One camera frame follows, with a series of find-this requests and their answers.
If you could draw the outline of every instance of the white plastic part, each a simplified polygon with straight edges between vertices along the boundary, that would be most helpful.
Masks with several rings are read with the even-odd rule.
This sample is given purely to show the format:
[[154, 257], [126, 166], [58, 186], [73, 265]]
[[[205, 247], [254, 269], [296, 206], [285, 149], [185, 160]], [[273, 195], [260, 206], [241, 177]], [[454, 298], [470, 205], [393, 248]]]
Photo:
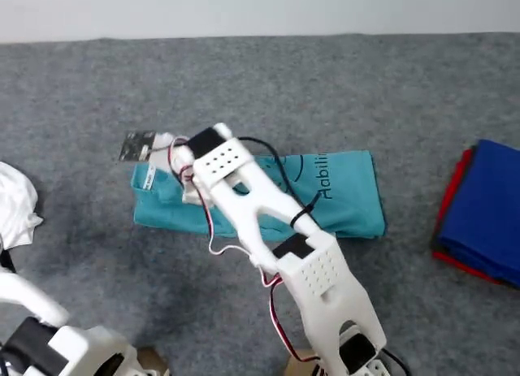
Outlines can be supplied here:
[[340, 330], [352, 322], [374, 345], [386, 337], [365, 288], [347, 266], [334, 236], [318, 230], [306, 243], [315, 249], [300, 259], [291, 253], [279, 260], [279, 272], [300, 309], [305, 335], [331, 376], [346, 375], [340, 357]]
[[[193, 162], [193, 181], [234, 226], [240, 242], [251, 253], [250, 261], [269, 273], [280, 273], [328, 376], [347, 375], [339, 354], [340, 329], [345, 322], [357, 326], [374, 345], [376, 354], [386, 344], [368, 294], [350, 271], [336, 238], [321, 230], [308, 214], [303, 214], [294, 228], [307, 237], [306, 243], [314, 251], [303, 259], [293, 253], [280, 259], [274, 256], [262, 240], [258, 215], [269, 214], [290, 223], [302, 207], [275, 186], [225, 125], [214, 128], [227, 141]], [[187, 152], [187, 147], [180, 148], [185, 163], [193, 158]], [[247, 187], [246, 195], [233, 190], [236, 180]]]
[[[216, 167], [211, 166], [212, 162], [217, 164]], [[253, 255], [251, 262], [266, 272], [278, 272], [277, 259], [262, 240], [258, 216], [269, 214], [282, 222], [290, 223], [302, 207], [292, 197], [280, 191], [236, 138], [227, 140], [197, 159], [193, 163], [193, 170], [194, 182], [210, 195], [211, 200], [234, 226], [240, 242]], [[227, 177], [232, 174], [249, 190], [245, 196], [236, 193], [233, 185], [228, 182]], [[297, 220], [295, 229], [309, 236], [319, 227], [305, 214]]]
[[391, 376], [381, 360], [373, 360], [366, 366], [367, 372], [360, 373], [359, 376]]
[[137, 361], [136, 349], [122, 335], [102, 326], [86, 331], [62, 327], [49, 341], [49, 346], [68, 361], [59, 376], [96, 374], [115, 354], [122, 354], [124, 359], [114, 376], [160, 376], [155, 370], [143, 370]]
[[5, 269], [0, 272], [0, 302], [22, 305], [41, 322], [54, 327], [67, 323], [68, 312], [43, 291], [18, 274]]
[[34, 366], [29, 366], [27, 370], [24, 372], [24, 376], [46, 376], [46, 374], [43, 374], [38, 369], [36, 369]]

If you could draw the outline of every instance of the teal cloth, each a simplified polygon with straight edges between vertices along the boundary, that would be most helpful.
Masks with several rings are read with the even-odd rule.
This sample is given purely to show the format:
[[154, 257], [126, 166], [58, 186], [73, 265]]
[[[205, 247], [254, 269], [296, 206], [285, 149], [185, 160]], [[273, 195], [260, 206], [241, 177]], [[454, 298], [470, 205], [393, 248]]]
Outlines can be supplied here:
[[[255, 157], [260, 167], [283, 191], [287, 187], [273, 157]], [[327, 232], [339, 237], [374, 238], [384, 233], [384, 217], [379, 203], [372, 157], [368, 151], [290, 155], [281, 158], [292, 187], [307, 204], [316, 195], [313, 216]], [[151, 189], [143, 189], [148, 163], [136, 165], [132, 188], [136, 194], [135, 223], [207, 234], [202, 207], [184, 204], [177, 180], [157, 170]], [[217, 236], [235, 237], [231, 223], [216, 207], [211, 209]], [[264, 240], [285, 240], [293, 229], [279, 220], [261, 216], [259, 225]]]

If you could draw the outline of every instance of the black wire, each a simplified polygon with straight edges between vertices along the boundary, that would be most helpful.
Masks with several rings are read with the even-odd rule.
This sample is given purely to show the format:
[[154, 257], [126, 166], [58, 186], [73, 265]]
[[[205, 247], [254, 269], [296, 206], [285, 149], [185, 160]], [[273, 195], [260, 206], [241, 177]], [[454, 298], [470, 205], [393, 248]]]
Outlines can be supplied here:
[[1, 352], [0, 352], [0, 372], [2, 372], [2, 376], [9, 376], [9, 371], [7, 370], [6, 361], [4, 360]]
[[[316, 204], [316, 201], [318, 201], [318, 199], [320, 198], [321, 196], [321, 193], [317, 193], [316, 196], [314, 196], [313, 200], [311, 203], [309, 203], [307, 206], [305, 206], [302, 202], [301, 202], [301, 199], [300, 197], [296, 194], [296, 192], [294, 192], [294, 189], [293, 189], [293, 186], [291, 185], [291, 182], [289, 181], [289, 177], [287, 177], [287, 173], [285, 173], [285, 169], [284, 169], [284, 165], [282, 164], [282, 162], [280, 161], [280, 156], [278, 155], [278, 152], [275, 150], [275, 148], [271, 145], [269, 145], [267, 142], [265, 142], [264, 140], [261, 140], [261, 139], [258, 139], [258, 138], [253, 138], [251, 136], [240, 136], [238, 138], [239, 140], [248, 140], [248, 141], [251, 141], [251, 142], [254, 142], [254, 143], [258, 143], [262, 146], [264, 146], [266, 149], [268, 149], [270, 152], [271, 152], [271, 155], [273, 156], [273, 158], [275, 159], [275, 162], [276, 162], [276, 166], [278, 167], [279, 169], [279, 172], [280, 174], [282, 175], [282, 179], [284, 180], [285, 182], [285, 185], [287, 185], [287, 190], [291, 193], [292, 197], [294, 197], [294, 200], [296, 200], [298, 202], [298, 204], [303, 207], [303, 210], [300, 211], [291, 221], [291, 227], [294, 225], [294, 223], [303, 215], [303, 214], [309, 214], [309, 216], [316, 222], [316, 220], [313, 218], [312, 214], [310, 213], [310, 211], [312, 210], [312, 208], [314, 207], [314, 204]], [[396, 362], [396, 364], [398, 364], [402, 369], [403, 371], [405, 372], [405, 375], [406, 376], [412, 376], [412, 372], [410, 371], [410, 368], [408, 368], [408, 366], [404, 363], [404, 361], [399, 358], [398, 356], [396, 356], [395, 354], [393, 354], [392, 352], [390, 352], [388, 349], [386, 348], [383, 348], [382, 349], [383, 353], [385, 353], [387, 356], [389, 356], [392, 360], [394, 360]], [[314, 371], [313, 371], [313, 374], [315, 373], [318, 373], [319, 371], [319, 366], [316, 365], [316, 367], [314, 368]]]
[[396, 362], [396, 364], [398, 364], [405, 371], [406, 376], [412, 376], [412, 372], [410, 371], [410, 368], [408, 368], [408, 365], [405, 364], [405, 362], [401, 358], [399, 358], [398, 356], [396, 356], [395, 354], [393, 354], [386, 348], [381, 349], [381, 351], [384, 354], [386, 354], [387, 356], [389, 356], [392, 360], [394, 360]]
[[[287, 190], [289, 191], [289, 193], [291, 193], [292, 197], [294, 197], [294, 200], [296, 200], [298, 202], [298, 204], [301, 206], [301, 208], [305, 209], [305, 205], [301, 202], [300, 197], [297, 195], [296, 192], [294, 192], [293, 186], [291, 185], [291, 182], [289, 181], [289, 177], [287, 177], [287, 173], [285, 173], [284, 165], [282, 164], [282, 162], [280, 160], [280, 156], [278, 155], [278, 152], [275, 150], [275, 148], [273, 146], [269, 145], [264, 140], [261, 140], [258, 138], [253, 138], [251, 136], [240, 136], [238, 139], [239, 140], [248, 140], [248, 141], [251, 141], [254, 143], [258, 143], [258, 144], [264, 146], [267, 150], [269, 150], [271, 152], [271, 155], [275, 159], [276, 166], [279, 169], [282, 179], [284, 180], [285, 185], [287, 186]], [[314, 219], [312, 214], [311, 213], [308, 213], [308, 214], [312, 218], [312, 220], [314, 220], [316, 222], [316, 219]]]
[[312, 201], [308, 205], [306, 205], [303, 210], [298, 212], [294, 218], [292, 218], [291, 222], [289, 223], [289, 226], [291, 226], [291, 228], [294, 228], [294, 223], [296, 223], [296, 221], [299, 218], [301, 218], [305, 214], [310, 214], [310, 212], [312, 212], [312, 210], [314, 209], [314, 205], [316, 204], [316, 201], [318, 201], [321, 196], [322, 196], [321, 192], [316, 193], [314, 195]]

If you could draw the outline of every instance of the carpet floor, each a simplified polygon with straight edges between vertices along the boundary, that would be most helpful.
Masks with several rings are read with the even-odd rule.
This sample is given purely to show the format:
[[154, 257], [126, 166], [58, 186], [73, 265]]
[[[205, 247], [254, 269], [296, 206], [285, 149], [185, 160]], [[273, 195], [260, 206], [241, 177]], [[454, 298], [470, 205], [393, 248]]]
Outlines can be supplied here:
[[[205, 236], [133, 224], [124, 133], [223, 121], [284, 154], [369, 149], [387, 234], [342, 249], [388, 347], [415, 375], [518, 375], [518, 292], [433, 260], [428, 243], [462, 150], [520, 148], [519, 55], [513, 34], [1, 45], [0, 160], [34, 182], [45, 219], [14, 262], [73, 323], [154, 345], [173, 374], [280, 375], [258, 272], [212, 257]], [[277, 307], [305, 347], [285, 290]], [[24, 315], [0, 313], [5, 340]]]

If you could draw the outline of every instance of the black plastic part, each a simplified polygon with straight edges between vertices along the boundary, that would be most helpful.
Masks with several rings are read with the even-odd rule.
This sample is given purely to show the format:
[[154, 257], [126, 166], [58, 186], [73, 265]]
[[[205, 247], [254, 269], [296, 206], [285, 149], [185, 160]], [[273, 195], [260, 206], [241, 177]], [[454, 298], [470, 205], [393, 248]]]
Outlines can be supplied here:
[[58, 329], [45, 326], [35, 318], [26, 318], [3, 345], [1, 354], [20, 374], [34, 366], [47, 376], [57, 376], [68, 361], [49, 345]]
[[210, 127], [192, 137], [186, 145], [192, 150], [195, 159], [198, 159], [219, 147], [225, 141], [218, 132]]
[[143, 147], [148, 146], [152, 149], [155, 140], [155, 131], [135, 131], [129, 132], [123, 141], [121, 146], [121, 153], [119, 154], [120, 161], [148, 161], [150, 159], [150, 153], [145, 157], [141, 157]]
[[302, 234], [295, 234], [278, 245], [276, 249], [273, 250], [273, 254], [276, 258], [281, 258], [287, 253], [292, 253], [303, 259], [314, 251], [314, 249], [306, 243], [306, 239], [307, 238]]
[[94, 376], [113, 376], [123, 363], [124, 357], [122, 354], [115, 354], [106, 360], [96, 371]]
[[361, 333], [356, 334], [340, 347], [340, 357], [349, 374], [358, 372], [374, 356], [374, 345]]
[[2, 250], [0, 253], [0, 265], [13, 273], [16, 273], [15, 264], [11, 260], [11, 254], [7, 250]]

